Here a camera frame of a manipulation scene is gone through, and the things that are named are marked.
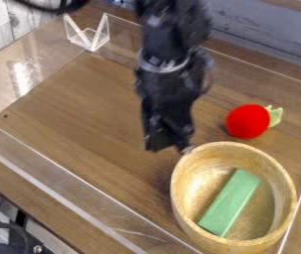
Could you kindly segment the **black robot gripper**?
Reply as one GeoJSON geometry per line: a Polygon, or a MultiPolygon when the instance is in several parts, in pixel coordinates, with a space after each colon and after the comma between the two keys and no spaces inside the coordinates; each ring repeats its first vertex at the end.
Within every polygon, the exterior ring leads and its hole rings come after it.
{"type": "Polygon", "coordinates": [[[181,155],[193,152],[196,126],[193,105],[213,85],[204,86],[215,60],[207,49],[196,49],[185,65],[172,70],[141,61],[136,72],[136,90],[141,98],[145,150],[160,152],[176,146],[181,155]]]}

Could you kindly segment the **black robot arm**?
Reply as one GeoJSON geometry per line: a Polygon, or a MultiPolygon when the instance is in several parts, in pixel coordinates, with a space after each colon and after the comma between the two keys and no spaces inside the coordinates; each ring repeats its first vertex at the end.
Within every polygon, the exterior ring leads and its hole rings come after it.
{"type": "Polygon", "coordinates": [[[136,89],[145,149],[192,150],[193,105],[215,84],[204,42],[213,32],[209,0],[136,0],[142,25],[136,89]]]}

